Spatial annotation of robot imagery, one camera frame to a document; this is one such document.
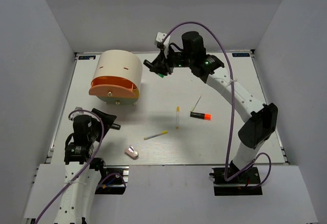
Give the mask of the pink black highlighter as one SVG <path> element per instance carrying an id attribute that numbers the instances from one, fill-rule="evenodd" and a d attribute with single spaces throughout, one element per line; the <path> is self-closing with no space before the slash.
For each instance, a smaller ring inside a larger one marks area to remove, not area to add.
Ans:
<path id="1" fill-rule="evenodd" d="M 121 126 L 116 123 L 113 123 L 110 128 L 113 130 L 120 130 Z"/>

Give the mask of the orange black highlighter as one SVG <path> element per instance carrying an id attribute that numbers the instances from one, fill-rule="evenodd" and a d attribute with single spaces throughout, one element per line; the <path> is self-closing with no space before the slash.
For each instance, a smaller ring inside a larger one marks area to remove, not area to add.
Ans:
<path id="1" fill-rule="evenodd" d="M 212 116 L 206 113 L 197 113 L 197 112 L 190 112 L 190 117 L 203 119 L 203 120 L 211 120 Z"/>

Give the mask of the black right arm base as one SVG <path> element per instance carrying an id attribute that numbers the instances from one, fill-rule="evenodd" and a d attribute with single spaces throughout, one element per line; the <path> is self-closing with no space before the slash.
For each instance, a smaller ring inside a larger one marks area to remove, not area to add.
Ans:
<path id="1" fill-rule="evenodd" d="M 212 168 L 209 177 L 213 180 L 215 196 L 263 195 L 261 178 L 257 167 L 241 173 L 231 181 L 224 179 L 224 167 Z"/>

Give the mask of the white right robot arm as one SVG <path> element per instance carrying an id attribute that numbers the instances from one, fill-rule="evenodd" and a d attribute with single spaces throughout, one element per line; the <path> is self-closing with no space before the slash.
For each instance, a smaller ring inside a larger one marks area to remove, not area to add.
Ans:
<path id="1" fill-rule="evenodd" d="M 228 160 L 231 178 L 244 182 L 249 177 L 248 168 L 255 162 L 259 149 L 275 132 L 278 108 L 274 103 L 265 104 L 256 99 L 231 76 L 224 63 L 206 52 L 202 36 L 196 31 L 181 36 L 183 47 L 173 50 L 170 36 L 157 33 L 155 45 L 160 53 L 144 65 L 160 76 L 172 74 L 174 68 L 188 67 L 192 74 L 222 95 L 238 113 L 244 124 L 238 131 L 241 141 L 232 160 Z"/>

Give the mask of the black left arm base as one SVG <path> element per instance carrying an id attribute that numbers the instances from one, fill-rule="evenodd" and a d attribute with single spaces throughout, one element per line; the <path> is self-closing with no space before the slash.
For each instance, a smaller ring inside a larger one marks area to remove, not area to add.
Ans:
<path id="1" fill-rule="evenodd" d="M 94 158 L 90 164 L 101 175 L 95 194 L 123 195 L 128 182 L 128 166 L 107 166 L 102 158 Z"/>

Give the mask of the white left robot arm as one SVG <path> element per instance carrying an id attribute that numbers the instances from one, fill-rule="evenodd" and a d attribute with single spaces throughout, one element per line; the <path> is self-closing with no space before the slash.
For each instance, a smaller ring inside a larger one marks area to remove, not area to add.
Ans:
<path id="1" fill-rule="evenodd" d="M 73 132 L 64 147 L 64 187 L 54 223 L 87 223 L 90 208 L 99 183 L 108 177 L 103 158 L 98 158 L 99 146 L 116 120 L 115 115 L 77 109 L 69 115 Z"/>

